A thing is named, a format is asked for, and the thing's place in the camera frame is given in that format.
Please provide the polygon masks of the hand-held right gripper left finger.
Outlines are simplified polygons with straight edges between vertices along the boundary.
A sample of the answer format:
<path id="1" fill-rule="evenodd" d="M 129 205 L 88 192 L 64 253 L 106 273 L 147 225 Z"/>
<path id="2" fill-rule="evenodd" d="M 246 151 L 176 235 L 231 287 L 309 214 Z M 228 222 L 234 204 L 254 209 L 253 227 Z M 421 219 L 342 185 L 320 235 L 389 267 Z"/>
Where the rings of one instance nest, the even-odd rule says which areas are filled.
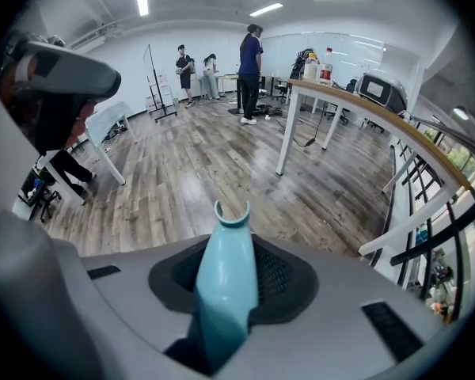
<path id="1" fill-rule="evenodd" d="M 195 296 L 207 235 L 129 253 L 82 258 L 93 285 L 127 329 L 183 375 L 207 375 Z"/>

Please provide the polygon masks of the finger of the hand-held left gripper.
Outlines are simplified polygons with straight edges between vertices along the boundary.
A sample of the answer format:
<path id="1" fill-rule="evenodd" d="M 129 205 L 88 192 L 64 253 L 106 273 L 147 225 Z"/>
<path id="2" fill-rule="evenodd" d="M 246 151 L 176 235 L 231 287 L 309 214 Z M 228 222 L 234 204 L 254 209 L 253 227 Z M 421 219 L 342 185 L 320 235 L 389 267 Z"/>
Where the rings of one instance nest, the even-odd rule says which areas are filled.
<path id="1" fill-rule="evenodd" d="M 83 132 L 76 125 L 120 84 L 120 73 L 108 64 L 35 40 L 17 41 L 0 61 L 0 100 L 41 155 Z"/>
<path id="2" fill-rule="evenodd" d="M 74 251 L 0 212 L 0 308 L 35 356 L 64 379 L 180 379 L 177 363 L 133 333 Z"/>

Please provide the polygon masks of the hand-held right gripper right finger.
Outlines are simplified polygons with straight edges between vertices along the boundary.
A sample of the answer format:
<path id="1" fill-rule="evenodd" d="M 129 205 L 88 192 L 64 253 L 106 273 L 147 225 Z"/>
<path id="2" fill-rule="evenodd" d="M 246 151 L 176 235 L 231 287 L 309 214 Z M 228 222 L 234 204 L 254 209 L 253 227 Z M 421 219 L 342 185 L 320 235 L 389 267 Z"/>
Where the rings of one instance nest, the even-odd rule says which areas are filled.
<path id="1" fill-rule="evenodd" d="M 313 301 L 295 319 L 253 327 L 221 369 L 222 379 L 420 379 L 447 352 L 460 324 L 446 325 L 424 302 L 366 263 L 270 237 L 308 262 L 318 277 Z M 402 323 L 389 341 L 416 338 L 397 359 L 367 306 L 387 306 Z"/>

